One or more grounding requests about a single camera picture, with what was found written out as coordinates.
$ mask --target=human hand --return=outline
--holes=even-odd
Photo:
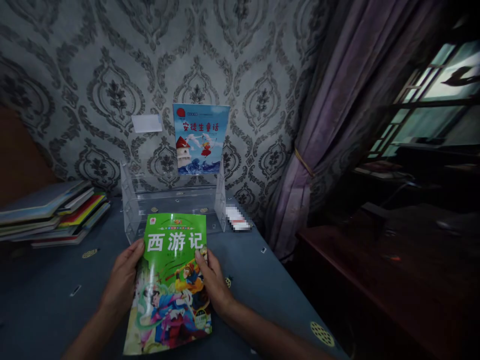
[[[207,250],[207,254],[208,264],[198,250],[195,251],[195,260],[203,274],[203,283],[213,308],[218,315],[223,317],[236,303],[236,300],[225,283],[219,260],[210,249]]]
[[[144,240],[138,239],[118,255],[101,296],[99,312],[109,314],[120,321],[130,309],[135,291],[137,274],[135,267],[144,254],[144,249]]]

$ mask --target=damask wallpaper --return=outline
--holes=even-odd
[[[230,105],[227,188],[261,221],[334,3],[4,0],[1,102],[59,178],[113,194],[121,158],[167,174],[168,187],[179,180],[172,103]],[[140,114],[161,114],[163,131],[136,134],[131,115]]]

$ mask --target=clear acrylic book stand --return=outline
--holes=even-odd
[[[130,244],[144,236],[147,217],[155,213],[205,215],[207,234],[225,231],[223,161],[218,174],[203,175],[178,175],[173,162],[165,167],[151,159],[120,161],[123,221]]]

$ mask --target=green book cover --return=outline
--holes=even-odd
[[[195,261],[207,260],[204,215],[148,215],[124,355],[157,353],[212,332],[210,300]]]

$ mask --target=purple curtain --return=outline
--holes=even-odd
[[[266,214],[266,237],[278,258],[293,251],[296,231],[307,224],[311,186],[320,188],[315,200],[321,201],[348,167],[373,130],[370,115],[386,105],[385,94],[435,26],[443,5],[435,0],[353,0],[339,34],[332,31],[325,41],[320,56],[330,53],[330,61],[315,72],[295,140],[315,177],[292,155]]]

